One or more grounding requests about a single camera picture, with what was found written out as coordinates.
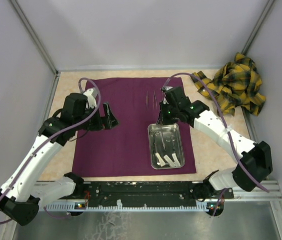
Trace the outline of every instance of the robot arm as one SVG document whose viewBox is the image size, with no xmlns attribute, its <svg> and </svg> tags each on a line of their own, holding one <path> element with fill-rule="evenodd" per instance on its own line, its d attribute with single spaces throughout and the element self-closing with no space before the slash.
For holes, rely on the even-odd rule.
<svg viewBox="0 0 282 240">
<path fill-rule="evenodd" d="M 236 161 L 227 134 L 230 132 L 241 163 L 258 182 L 272 172 L 271 149 L 266 142 L 256 143 L 230 127 L 225 128 L 219 117 L 204 103 L 199 100 L 190 102 L 181 87 L 166 87 L 162 91 L 165 99 L 160 102 L 158 124 L 169 125 L 177 121 L 187 123 L 211 137 Z M 205 185 L 208 185 L 211 193 L 236 186 L 250 192 L 256 186 L 239 165 L 213 172 L 205 179 Z"/>
<path fill-rule="evenodd" d="M 99 131 L 112 129 L 118 125 L 118 121 L 112 114 L 108 103 L 103 104 L 105 116 L 100 116 L 99 110 L 97 110 L 85 123 L 61 133 L 44 145 L 39 152 L 32 156 L 32 160 L 25 167 L 13 187 L 10 187 L 10 185 L 38 146 L 56 132 L 87 118 L 95 110 L 96 95 L 94 88 L 90 88 L 84 93 L 71 93 L 68 95 L 65 98 L 63 108 L 57 110 L 52 117 L 43 123 L 29 153 L 13 175 L 0 187 L 0 197 L 9 189 L 0 201 L 0 210 L 20 225 L 23 226 L 32 221 L 39 208 L 61 197 L 80 195 L 82 193 L 83 179 L 71 172 L 44 187 L 35 188 L 34 184 L 50 160 L 68 140 L 75 136 L 77 130 Z"/>
</svg>

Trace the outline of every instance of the purple cloth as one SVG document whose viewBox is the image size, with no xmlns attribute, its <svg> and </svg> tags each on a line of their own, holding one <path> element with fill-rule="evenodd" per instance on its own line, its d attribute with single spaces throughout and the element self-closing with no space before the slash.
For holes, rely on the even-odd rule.
<svg viewBox="0 0 282 240">
<path fill-rule="evenodd" d="M 107 78 L 95 81 L 101 101 L 109 102 L 119 125 L 111 130 L 91 131 L 76 141 L 72 172 L 81 177 L 150 176 L 196 173 L 190 127 L 178 123 L 185 165 L 181 168 L 155 170 L 151 166 L 147 127 L 157 121 L 160 88 L 166 77 Z M 183 86 L 180 78 L 169 86 Z M 153 109 L 153 91 L 158 109 Z M 146 91 L 148 106 L 145 110 Z"/>
</svg>

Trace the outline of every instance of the stainless steel tray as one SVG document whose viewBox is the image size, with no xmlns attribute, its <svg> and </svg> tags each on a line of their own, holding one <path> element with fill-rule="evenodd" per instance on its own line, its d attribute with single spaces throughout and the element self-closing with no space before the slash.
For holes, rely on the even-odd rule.
<svg viewBox="0 0 282 240">
<path fill-rule="evenodd" d="M 151 165 L 154 169 L 175 169 L 181 168 L 185 164 L 183 147 L 181 142 L 180 130 L 177 124 L 173 125 L 159 125 L 151 124 L 147 128 L 150 145 Z M 164 166 L 161 166 L 159 160 L 155 156 L 158 153 L 163 161 Z M 167 155 L 172 162 L 175 163 L 172 153 L 176 154 L 179 166 L 170 166 L 164 159 Z"/>
</svg>

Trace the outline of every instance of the plaid shirt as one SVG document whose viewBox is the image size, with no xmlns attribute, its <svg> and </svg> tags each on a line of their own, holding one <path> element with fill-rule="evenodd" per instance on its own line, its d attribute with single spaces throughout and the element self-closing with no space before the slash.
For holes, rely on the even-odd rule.
<svg viewBox="0 0 282 240">
<path fill-rule="evenodd" d="M 207 78 L 202 71 L 193 73 L 199 77 L 214 94 L 224 114 L 234 116 L 235 107 L 242 106 L 250 113 L 258 116 L 266 97 L 258 91 L 262 85 L 255 62 L 241 53 L 235 56 L 235 62 L 228 62 L 217 71 L 213 80 Z M 199 93 L 211 99 L 202 84 L 192 78 Z"/>
</svg>

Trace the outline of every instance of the purple cable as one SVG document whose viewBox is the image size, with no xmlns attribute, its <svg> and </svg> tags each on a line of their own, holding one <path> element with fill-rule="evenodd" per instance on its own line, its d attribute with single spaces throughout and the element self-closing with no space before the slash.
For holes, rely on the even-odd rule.
<svg viewBox="0 0 282 240">
<path fill-rule="evenodd" d="M 222 192 L 221 192 L 221 194 L 220 194 L 220 196 L 219 196 L 219 199 L 217 199 L 216 206 L 215 206 L 215 208 L 214 208 L 213 215 L 212 215 L 213 217 L 215 216 L 216 209 L 217 209 L 217 207 L 219 206 L 220 200 L 222 199 L 222 196 L 223 196 L 223 194 L 226 192 L 226 190 L 227 190 L 227 188 L 223 189 Z"/>
<path fill-rule="evenodd" d="M 178 76 L 178 75 L 187 75 L 187 76 L 193 77 L 193 78 L 195 78 L 197 81 L 199 81 L 199 82 L 203 85 L 203 87 L 204 87 L 205 90 L 209 93 L 210 97 L 212 98 L 213 102 L 215 103 L 216 108 L 217 108 L 217 111 L 219 112 L 219 116 L 220 116 L 220 118 L 221 118 L 221 120 L 222 120 L 222 122 L 223 122 L 224 127 L 227 128 L 227 123 L 226 123 L 226 121 L 225 121 L 225 119 L 224 119 L 224 115 L 223 115 L 223 113 L 222 113 L 222 111 L 221 111 L 221 108 L 220 108 L 219 104 L 217 103 L 217 101 L 216 101 L 214 95 L 212 94 L 212 92 L 210 91 L 210 89 L 206 86 L 206 84 L 205 84 L 199 77 L 197 77 L 197 76 L 195 76 L 194 74 L 191 74 L 191 73 L 180 72 L 180 73 L 177 73 L 177 74 L 174 74 L 174 75 L 170 76 L 170 77 L 166 80 L 166 82 L 164 83 L 163 88 L 165 88 L 165 87 L 167 86 L 167 84 L 169 83 L 169 81 L 171 80 L 171 78 L 176 77 L 176 76 Z M 252 180 L 252 182 L 256 184 L 257 187 L 259 187 L 260 189 L 262 189 L 262 190 L 266 191 L 267 193 L 269 193 L 270 191 L 269 191 L 267 188 L 265 188 L 263 185 L 261 185 L 261 184 L 249 173 L 249 171 L 247 171 L 247 169 L 246 169 L 246 168 L 244 167 L 244 165 L 241 163 L 241 160 L 240 160 L 240 158 L 239 158 L 239 156 L 238 156 L 238 154 L 237 154 L 237 152 L 236 152 L 236 150 L 235 150 L 235 146 L 234 146 L 234 142 L 233 142 L 233 138 L 232 138 L 231 132 L 229 131 L 229 132 L 227 132 L 227 134 L 228 134 L 228 136 L 229 136 L 231 148 L 232 148 L 233 154 L 234 154 L 234 156 L 235 156 L 235 159 L 236 159 L 238 165 L 241 167 L 241 169 L 243 170 L 243 172 L 249 177 L 249 179 Z"/>
<path fill-rule="evenodd" d="M 29 158 L 25 161 L 25 163 L 23 164 L 23 166 L 21 167 L 20 171 L 15 175 L 14 179 L 12 180 L 12 182 L 10 183 L 9 185 L 9 188 L 7 188 L 3 193 L 2 195 L 0 196 L 0 202 L 1 200 L 6 196 L 6 194 L 10 191 L 10 189 L 14 186 L 14 184 L 16 183 L 16 181 L 18 180 L 18 178 L 21 176 L 21 174 L 23 173 L 24 169 L 26 168 L 26 166 L 30 163 L 30 161 L 32 160 L 33 156 L 35 156 L 42 147 L 44 147 L 48 142 L 50 142 L 52 139 L 54 139 L 55 137 L 59 136 L 60 134 L 70 130 L 70 129 L 73 129 L 73 128 L 76 128 L 78 126 L 80 126 L 81 124 L 85 123 L 86 121 L 88 121 L 95 113 L 96 111 L 99 109 L 100 107 L 100 104 L 101 104 L 101 94 L 100 94 L 100 90 L 99 88 L 97 87 L 97 85 L 91 80 L 91 79 L 88 79 L 86 77 L 82 77 L 80 78 L 78 84 L 79 84 L 79 89 L 80 89 L 80 92 L 82 93 L 83 89 L 82 89 L 82 86 L 81 86 L 81 82 L 83 80 L 86 80 L 88 82 L 90 82 L 96 89 L 97 91 L 97 94 L 98 94 L 98 102 L 97 102 L 97 105 L 96 105 L 96 108 L 93 110 L 93 112 L 87 116 L 84 120 L 72 125 L 72 126 L 68 126 L 66 127 L 65 129 L 62 129 L 58 132 L 56 132 L 55 134 L 53 134 L 52 136 L 50 136 L 47 140 L 45 140 L 40 146 L 38 146 L 33 152 L 32 154 L 29 156 Z M 8 219 L 8 220 L 5 220 L 5 221 L 0 221 L 0 225 L 1 224 L 5 224 L 5 223 L 8 223 L 9 221 L 11 221 L 12 219 Z"/>
</svg>

